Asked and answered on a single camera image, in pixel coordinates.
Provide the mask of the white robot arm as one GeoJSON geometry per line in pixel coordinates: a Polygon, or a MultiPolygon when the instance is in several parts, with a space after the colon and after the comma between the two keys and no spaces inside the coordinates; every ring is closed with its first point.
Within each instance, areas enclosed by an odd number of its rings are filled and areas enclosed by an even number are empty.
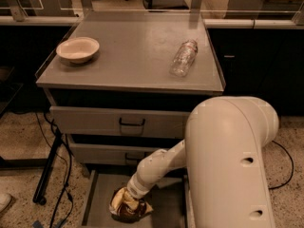
{"type": "Polygon", "coordinates": [[[276,228],[261,148],[276,111],[255,97],[215,97],[192,111],[184,140],[143,159],[127,184],[140,199],[169,171],[188,172],[196,228],[276,228]]]}

